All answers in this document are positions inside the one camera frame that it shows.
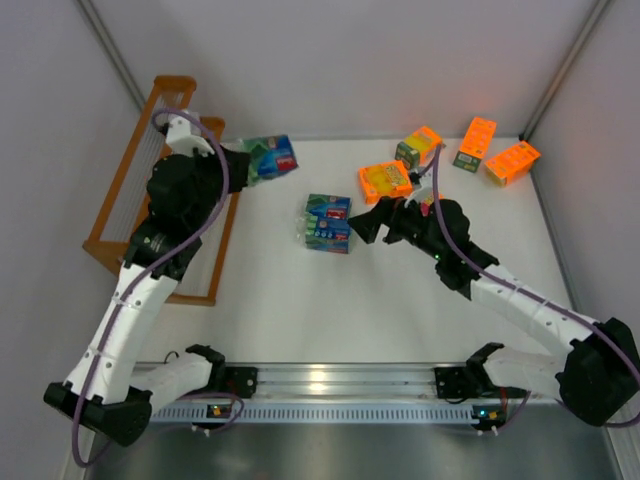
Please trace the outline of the pink scrubber sponge box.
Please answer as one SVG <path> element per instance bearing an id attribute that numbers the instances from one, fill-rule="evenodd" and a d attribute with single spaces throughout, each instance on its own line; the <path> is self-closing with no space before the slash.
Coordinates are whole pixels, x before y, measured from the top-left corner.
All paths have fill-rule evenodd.
<path id="1" fill-rule="evenodd" d="M 431 205 L 434 203 L 434 194 L 429 193 L 420 203 L 420 210 L 423 216 L 428 216 Z"/>

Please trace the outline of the blue green sponge pack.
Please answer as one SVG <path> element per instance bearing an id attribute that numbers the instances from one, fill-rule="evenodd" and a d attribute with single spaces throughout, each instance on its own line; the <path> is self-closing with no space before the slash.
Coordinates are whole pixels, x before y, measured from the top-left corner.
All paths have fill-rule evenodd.
<path id="1" fill-rule="evenodd" d="M 298 168 L 288 135 L 245 138 L 239 145 L 240 150 L 249 155 L 249 186 L 280 178 Z"/>
<path id="2" fill-rule="evenodd" d="M 351 204 L 349 197 L 310 194 L 305 205 L 305 212 L 317 217 L 346 220 L 351 210 Z"/>
<path id="3" fill-rule="evenodd" d="M 351 228 L 344 219 L 305 215 L 297 223 L 299 241 L 307 249 L 348 254 Z"/>

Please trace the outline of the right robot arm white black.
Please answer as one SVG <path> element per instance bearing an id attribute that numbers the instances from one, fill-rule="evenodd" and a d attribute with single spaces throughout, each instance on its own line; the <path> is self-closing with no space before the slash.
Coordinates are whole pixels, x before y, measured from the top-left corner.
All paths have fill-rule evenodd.
<path id="1" fill-rule="evenodd" d="M 639 391 L 639 352 L 631 329 L 616 318 L 599 322 L 530 291 L 470 238 L 470 221 L 453 200 L 427 214 L 414 201 L 383 197 L 348 221 L 367 244 L 386 226 L 385 243 L 405 241 L 435 261 L 440 281 L 472 303 L 498 313 L 545 348 L 529 354 L 490 342 L 472 354 L 463 372 L 483 395 L 515 388 L 564 404 L 584 423 L 610 426 Z"/>

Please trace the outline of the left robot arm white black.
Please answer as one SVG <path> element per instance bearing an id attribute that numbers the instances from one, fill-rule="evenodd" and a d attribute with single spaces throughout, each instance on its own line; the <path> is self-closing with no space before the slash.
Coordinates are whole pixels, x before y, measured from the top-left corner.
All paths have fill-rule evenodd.
<path id="1" fill-rule="evenodd" d="M 153 167 L 148 215 L 130 237 L 117 287 L 81 360 L 44 401 L 73 421 L 126 447 L 153 414 L 186 394 L 225 387 L 224 356 L 193 345 L 178 359 L 135 377 L 142 343 L 202 245 L 223 195 L 247 185 L 250 157 L 224 149 L 173 153 Z"/>

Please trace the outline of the orange green box yellow sponge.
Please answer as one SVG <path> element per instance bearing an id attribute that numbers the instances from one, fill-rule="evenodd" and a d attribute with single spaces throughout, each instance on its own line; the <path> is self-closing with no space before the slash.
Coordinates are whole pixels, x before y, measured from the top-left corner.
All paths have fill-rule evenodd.
<path id="1" fill-rule="evenodd" d="M 422 126 L 397 144 L 394 159 L 407 170 L 414 170 L 425 166 L 429 155 L 442 143 L 439 134 L 428 126 Z"/>

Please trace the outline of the orange box far right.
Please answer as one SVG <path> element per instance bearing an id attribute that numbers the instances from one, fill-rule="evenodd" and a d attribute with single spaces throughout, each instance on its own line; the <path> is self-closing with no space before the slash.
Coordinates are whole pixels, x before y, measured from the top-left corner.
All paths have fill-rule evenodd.
<path id="1" fill-rule="evenodd" d="M 494 183 L 506 187 L 527 174 L 540 156 L 536 148 L 520 141 L 489 159 L 485 164 L 486 172 Z"/>

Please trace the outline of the orange box upright back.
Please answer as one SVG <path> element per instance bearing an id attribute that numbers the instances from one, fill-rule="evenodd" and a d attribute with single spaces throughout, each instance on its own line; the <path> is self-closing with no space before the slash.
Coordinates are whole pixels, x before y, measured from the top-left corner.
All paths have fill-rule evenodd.
<path id="1" fill-rule="evenodd" d="M 476 173 L 484 160 L 497 128 L 497 123 L 482 117 L 471 121 L 456 153 L 453 165 Z"/>

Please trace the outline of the aluminium mounting rail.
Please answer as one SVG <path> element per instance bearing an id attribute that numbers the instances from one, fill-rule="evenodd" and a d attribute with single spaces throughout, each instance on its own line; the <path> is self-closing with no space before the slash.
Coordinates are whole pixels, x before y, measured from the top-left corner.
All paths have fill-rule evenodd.
<path id="1" fill-rule="evenodd" d="M 228 363 L 256 367 L 257 389 L 252 400 L 460 400 L 439 399 L 436 367 L 429 363 Z"/>

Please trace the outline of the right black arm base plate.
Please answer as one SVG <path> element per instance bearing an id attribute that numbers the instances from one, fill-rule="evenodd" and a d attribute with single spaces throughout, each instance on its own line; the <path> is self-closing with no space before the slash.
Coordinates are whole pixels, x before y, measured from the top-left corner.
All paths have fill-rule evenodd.
<path id="1" fill-rule="evenodd" d="M 474 372 L 466 366 L 436 367 L 434 369 L 435 386 L 439 399 L 520 399 L 525 390 L 514 387 L 494 385 L 485 373 Z"/>

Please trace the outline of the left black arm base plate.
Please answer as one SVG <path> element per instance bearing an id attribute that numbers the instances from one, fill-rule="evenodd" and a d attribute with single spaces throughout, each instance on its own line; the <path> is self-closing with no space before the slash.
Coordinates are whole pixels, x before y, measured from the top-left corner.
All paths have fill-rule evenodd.
<path id="1" fill-rule="evenodd" d="M 207 383 L 201 388 L 189 391 L 183 398 L 229 393 L 249 399 L 256 392 L 258 373 L 259 370 L 251 366 L 214 366 Z"/>

